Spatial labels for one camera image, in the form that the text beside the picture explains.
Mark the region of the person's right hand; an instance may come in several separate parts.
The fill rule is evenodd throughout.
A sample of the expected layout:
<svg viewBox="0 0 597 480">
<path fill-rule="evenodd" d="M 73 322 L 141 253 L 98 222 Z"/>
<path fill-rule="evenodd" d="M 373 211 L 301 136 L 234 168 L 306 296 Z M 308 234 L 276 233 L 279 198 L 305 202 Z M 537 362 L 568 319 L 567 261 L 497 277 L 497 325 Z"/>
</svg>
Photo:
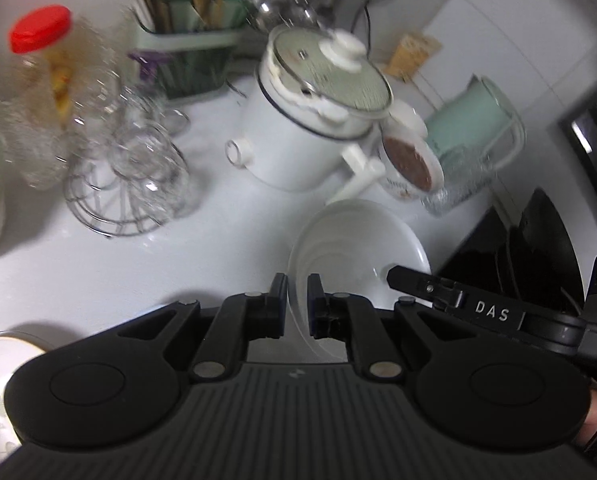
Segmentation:
<svg viewBox="0 0 597 480">
<path fill-rule="evenodd" d="M 575 437 L 575 445 L 582 452 L 589 452 L 597 445 L 597 382 L 591 383 L 591 404 L 583 425 Z"/>
</svg>

